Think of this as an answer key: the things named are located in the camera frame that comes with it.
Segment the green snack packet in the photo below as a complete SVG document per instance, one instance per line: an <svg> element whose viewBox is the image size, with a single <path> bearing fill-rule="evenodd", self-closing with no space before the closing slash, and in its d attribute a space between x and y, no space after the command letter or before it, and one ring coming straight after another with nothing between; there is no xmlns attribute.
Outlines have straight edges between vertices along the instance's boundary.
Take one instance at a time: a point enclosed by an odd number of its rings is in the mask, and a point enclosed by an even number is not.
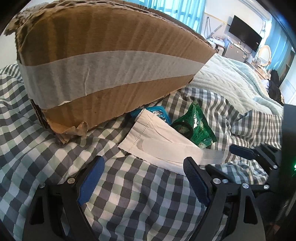
<svg viewBox="0 0 296 241"><path fill-rule="evenodd" d="M217 141L197 101L192 102L188 111L175 120L171 127L201 149Z"/></svg>

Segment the pale green knit blanket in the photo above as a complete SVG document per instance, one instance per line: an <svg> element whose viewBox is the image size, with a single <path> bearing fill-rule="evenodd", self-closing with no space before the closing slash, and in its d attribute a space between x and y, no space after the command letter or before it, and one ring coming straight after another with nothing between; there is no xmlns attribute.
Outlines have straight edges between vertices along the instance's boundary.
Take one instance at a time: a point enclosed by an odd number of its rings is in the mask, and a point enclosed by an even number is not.
<svg viewBox="0 0 296 241"><path fill-rule="evenodd" d="M216 93L240 113L257 110L283 116L283 107L271 99L261 79L243 62L214 54L194 76L190 88Z"/></svg>

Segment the black clothes pile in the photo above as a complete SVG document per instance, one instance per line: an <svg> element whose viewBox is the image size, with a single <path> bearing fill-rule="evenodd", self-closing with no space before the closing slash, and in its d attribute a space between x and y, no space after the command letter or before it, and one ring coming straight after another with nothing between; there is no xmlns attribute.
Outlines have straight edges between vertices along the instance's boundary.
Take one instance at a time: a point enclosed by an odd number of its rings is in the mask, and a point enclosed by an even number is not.
<svg viewBox="0 0 296 241"><path fill-rule="evenodd" d="M281 92L280 92L280 79L278 72L276 70L271 70L270 72L270 80L268 87L268 95L271 99L284 106L283 101L281 100Z"/></svg>

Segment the checkered bed sheet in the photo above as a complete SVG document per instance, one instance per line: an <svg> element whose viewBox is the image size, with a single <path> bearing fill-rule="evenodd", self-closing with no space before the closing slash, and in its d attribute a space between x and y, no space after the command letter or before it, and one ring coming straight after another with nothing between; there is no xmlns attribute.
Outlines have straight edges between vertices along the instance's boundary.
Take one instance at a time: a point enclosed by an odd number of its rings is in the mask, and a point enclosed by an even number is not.
<svg viewBox="0 0 296 241"><path fill-rule="evenodd" d="M194 101L217 137L212 149L261 143L281 147L282 117L257 110L240 113L216 93L186 86L154 104L176 120ZM105 170L83 211L100 240L187 240L205 207L186 177L118 148L132 126L132 119L123 115L61 146L37 120L18 65L3 68L1 221L14 239L22 239L39 184L60 184L99 155Z"/></svg>

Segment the white folded cloth pad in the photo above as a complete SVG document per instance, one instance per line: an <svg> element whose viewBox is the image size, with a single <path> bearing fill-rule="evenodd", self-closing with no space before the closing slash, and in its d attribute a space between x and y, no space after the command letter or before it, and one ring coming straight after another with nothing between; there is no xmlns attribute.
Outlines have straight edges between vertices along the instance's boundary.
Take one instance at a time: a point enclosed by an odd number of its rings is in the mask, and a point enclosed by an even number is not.
<svg viewBox="0 0 296 241"><path fill-rule="evenodd" d="M193 158L198 165L222 164L227 157L226 151L199 148L147 109L138 114L132 129L118 147L181 175L185 174L183 162L187 157Z"/></svg>

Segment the teal foil packet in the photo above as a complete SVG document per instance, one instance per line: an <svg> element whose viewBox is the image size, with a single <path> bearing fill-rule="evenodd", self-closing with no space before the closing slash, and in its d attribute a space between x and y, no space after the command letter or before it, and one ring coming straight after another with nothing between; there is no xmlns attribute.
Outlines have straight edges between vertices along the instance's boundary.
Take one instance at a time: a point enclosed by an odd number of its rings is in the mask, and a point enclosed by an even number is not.
<svg viewBox="0 0 296 241"><path fill-rule="evenodd" d="M142 112L143 109L144 108L133 110L129 114L132 118L136 118ZM161 118L168 125L171 125L171 119L163 106L151 106L146 107L145 109Z"/></svg>

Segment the round vanity mirror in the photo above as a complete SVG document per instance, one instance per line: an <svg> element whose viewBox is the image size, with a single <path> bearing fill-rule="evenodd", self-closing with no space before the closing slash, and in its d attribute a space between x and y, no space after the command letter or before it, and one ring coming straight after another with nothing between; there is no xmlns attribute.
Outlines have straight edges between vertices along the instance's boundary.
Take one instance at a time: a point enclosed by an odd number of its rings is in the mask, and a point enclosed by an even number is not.
<svg viewBox="0 0 296 241"><path fill-rule="evenodd" d="M262 46L257 54L257 60L260 66L266 67L271 63L271 49L269 45Z"/></svg>

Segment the grey mini fridge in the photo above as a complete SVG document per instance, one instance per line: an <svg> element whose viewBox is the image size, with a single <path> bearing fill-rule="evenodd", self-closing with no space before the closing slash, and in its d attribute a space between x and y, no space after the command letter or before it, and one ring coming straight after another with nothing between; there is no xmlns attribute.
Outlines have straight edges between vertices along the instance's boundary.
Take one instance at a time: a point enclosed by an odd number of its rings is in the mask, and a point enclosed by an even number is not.
<svg viewBox="0 0 296 241"><path fill-rule="evenodd" d="M246 53L240 47L237 47L233 43L229 43L223 52L223 56L229 59L244 62Z"/></svg>

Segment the blue corner curtain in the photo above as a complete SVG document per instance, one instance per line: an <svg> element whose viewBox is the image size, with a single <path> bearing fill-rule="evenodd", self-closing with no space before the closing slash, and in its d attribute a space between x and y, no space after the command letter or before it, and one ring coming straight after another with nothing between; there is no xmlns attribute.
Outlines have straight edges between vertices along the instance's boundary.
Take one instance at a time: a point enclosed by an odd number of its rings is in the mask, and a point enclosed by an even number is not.
<svg viewBox="0 0 296 241"><path fill-rule="evenodd" d="M271 49L271 63L268 70L276 70L281 76L285 70L285 63L288 60L292 45L275 18L272 18L271 30L265 42Z"/></svg>

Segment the blue window curtain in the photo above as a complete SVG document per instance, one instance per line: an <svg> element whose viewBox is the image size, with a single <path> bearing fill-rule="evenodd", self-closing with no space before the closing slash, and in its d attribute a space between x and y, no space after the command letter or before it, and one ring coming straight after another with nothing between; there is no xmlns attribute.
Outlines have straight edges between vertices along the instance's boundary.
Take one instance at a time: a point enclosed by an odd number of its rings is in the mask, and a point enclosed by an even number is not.
<svg viewBox="0 0 296 241"><path fill-rule="evenodd" d="M147 8L161 11L201 33L206 0L131 0Z"/></svg>

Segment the brown cardboard box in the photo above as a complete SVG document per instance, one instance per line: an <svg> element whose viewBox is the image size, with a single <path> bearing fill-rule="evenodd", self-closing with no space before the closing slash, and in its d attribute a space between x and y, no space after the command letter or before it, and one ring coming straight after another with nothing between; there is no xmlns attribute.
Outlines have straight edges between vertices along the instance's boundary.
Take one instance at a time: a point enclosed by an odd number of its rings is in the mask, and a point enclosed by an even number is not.
<svg viewBox="0 0 296 241"><path fill-rule="evenodd" d="M54 1L14 15L34 111L63 144L192 81L215 50L171 16L128 1Z"/></svg>

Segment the black wall television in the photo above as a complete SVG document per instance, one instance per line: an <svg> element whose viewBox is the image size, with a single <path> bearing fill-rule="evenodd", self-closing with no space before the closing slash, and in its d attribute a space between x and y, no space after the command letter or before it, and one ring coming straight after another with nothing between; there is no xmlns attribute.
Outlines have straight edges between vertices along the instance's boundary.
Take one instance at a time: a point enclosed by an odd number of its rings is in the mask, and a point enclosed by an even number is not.
<svg viewBox="0 0 296 241"><path fill-rule="evenodd" d="M233 17L229 28L229 33L240 39L254 52L258 50L260 42L262 41L262 37L252 27L250 27L237 16Z"/></svg>

